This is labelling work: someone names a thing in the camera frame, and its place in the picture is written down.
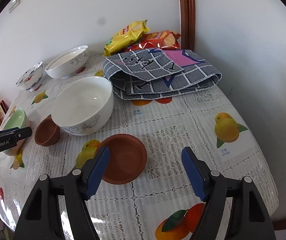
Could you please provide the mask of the green plate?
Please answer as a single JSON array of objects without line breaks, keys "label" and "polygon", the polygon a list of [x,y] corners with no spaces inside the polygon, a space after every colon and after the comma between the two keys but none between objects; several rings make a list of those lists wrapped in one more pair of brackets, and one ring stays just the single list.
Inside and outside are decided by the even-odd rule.
[{"label": "green plate", "polygon": [[0,130],[11,128],[24,128],[29,126],[29,119],[22,108],[18,108],[9,119],[1,126]]}]

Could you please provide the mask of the small brown bowl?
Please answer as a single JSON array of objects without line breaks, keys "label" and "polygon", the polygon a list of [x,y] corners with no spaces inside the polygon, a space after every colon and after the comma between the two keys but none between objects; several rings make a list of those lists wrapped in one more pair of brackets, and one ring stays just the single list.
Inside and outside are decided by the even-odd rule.
[{"label": "small brown bowl", "polygon": [[57,126],[49,115],[36,129],[34,139],[37,145],[48,147],[54,145],[60,137],[60,127]]}]

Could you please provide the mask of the white bowl swirl pattern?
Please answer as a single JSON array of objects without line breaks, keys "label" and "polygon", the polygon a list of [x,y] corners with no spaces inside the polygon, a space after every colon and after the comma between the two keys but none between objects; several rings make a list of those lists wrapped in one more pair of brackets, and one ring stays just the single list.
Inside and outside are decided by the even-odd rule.
[{"label": "white bowl swirl pattern", "polygon": [[112,84],[104,77],[80,79],[60,93],[53,103],[53,122],[65,132],[85,136],[102,128],[114,108]]}]

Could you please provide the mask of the wide brown bowl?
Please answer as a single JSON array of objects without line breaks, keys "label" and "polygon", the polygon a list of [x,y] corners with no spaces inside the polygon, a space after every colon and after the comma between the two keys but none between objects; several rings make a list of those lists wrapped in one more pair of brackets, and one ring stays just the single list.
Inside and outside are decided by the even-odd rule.
[{"label": "wide brown bowl", "polygon": [[110,150],[110,160],[104,172],[103,180],[121,185],[136,179],[144,170],[147,151],[144,144],[130,134],[116,134],[101,142],[96,150],[106,146]]}]

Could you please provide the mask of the blue crane pattern bowl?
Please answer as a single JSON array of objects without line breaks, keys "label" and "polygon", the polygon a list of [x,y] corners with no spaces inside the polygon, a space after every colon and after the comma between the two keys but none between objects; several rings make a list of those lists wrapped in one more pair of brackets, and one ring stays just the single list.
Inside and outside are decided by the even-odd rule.
[{"label": "blue crane pattern bowl", "polygon": [[34,91],[43,76],[43,62],[40,61],[32,68],[28,69],[16,82],[15,86],[23,91]]}]

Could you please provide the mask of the large white bowl grey trim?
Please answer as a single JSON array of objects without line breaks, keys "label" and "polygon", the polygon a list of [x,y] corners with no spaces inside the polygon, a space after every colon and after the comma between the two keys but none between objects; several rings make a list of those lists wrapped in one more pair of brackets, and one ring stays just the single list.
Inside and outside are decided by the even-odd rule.
[{"label": "large white bowl grey trim", "polygon": [[46,66],[45,72],[53,79],[64,79],[76,74],[87,62],[88,58],[88,46],[79,46],[53,59]]}]

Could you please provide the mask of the grey checked cloth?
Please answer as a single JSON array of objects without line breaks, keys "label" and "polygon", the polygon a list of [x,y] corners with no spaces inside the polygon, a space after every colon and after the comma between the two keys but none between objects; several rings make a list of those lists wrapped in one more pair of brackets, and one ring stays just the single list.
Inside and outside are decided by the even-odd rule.
[{"label": "grey checked cloth", "polygon": [[222,74],[185,49],[127,51],[107,57],[103,75],[123,100],[157,100],[214,87]]}]

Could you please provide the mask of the yellow chip bag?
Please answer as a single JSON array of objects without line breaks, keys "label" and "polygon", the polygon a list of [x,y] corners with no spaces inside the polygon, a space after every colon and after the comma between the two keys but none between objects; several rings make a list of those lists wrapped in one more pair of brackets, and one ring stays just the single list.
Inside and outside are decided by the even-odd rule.
[{"label": "yellow chip bag", "polygon": [[149,31],[150,29],[147,27],[147,20],[132,22],[113,35],[106,43],[103,55],[111,56],[126,49]]}]

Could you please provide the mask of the red chip bag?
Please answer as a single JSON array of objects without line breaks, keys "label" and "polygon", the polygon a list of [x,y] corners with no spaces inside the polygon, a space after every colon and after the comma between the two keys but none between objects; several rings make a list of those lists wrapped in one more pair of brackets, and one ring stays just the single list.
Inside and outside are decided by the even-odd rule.
[{"label": "red chip bag", "polygon": [[142,38],[127,47],[125,51],[159,48],[163,50],[180,49],[178,39],[181,35],[172,30],[144,34]]}]

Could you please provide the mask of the white wall switch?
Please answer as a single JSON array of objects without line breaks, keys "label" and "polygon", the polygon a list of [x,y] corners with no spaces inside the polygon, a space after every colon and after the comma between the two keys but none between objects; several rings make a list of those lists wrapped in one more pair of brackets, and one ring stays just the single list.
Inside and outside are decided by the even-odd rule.
[{"label": "white wall switch", "polygon": [[8,3],[8,12],[11,13],[19,4],[20,0],[11,0]]}]

